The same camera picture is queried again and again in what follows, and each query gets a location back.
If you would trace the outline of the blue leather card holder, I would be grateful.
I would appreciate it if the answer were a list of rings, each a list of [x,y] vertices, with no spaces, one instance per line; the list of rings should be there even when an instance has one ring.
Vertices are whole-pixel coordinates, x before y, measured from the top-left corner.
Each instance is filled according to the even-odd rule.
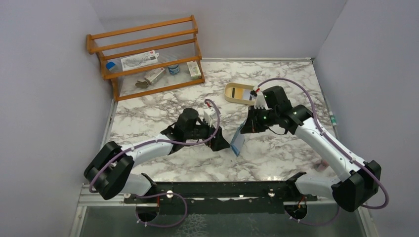
[[[236,157],[240,155],[241,149],[245,142],[245,137],[243,134],[241,134],[241,129],[243,128],[244,124],[245,123],[243,122],[239,125],[239,127],[236,129],[234,136],[230,142],[231,150]]]

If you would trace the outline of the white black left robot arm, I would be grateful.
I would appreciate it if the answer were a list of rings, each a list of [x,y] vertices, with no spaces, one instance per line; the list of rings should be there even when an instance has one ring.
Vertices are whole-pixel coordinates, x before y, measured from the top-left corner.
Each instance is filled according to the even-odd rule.
[[[114,141],[106,143],[85,169],[84,177],[90,182],[91,192],[99,193],[105,200],[120,193],[142,196],[151,189],[152,180],[145,174],[132,174],[134,167],[200,144],[213,152],[230,147],[222,136],[215,108],[205,109],[203,119],[195,109],[186,108],[175,123],[144,142],[124,146]]]

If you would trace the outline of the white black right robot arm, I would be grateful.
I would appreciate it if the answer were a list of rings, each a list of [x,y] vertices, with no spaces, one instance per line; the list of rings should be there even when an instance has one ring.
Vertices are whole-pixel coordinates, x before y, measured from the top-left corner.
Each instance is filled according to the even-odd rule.
[[[335,139],[311,110],[293,106],[280,86],[250,92],[255,104],[249,106],[241,134],[261,133],[278,125],[308,144],[336,174],[325,178],[301,173],[290,181],[295,192],[334,200],[342,209],[353,212],[379,189],[381,166],[355,155]]]

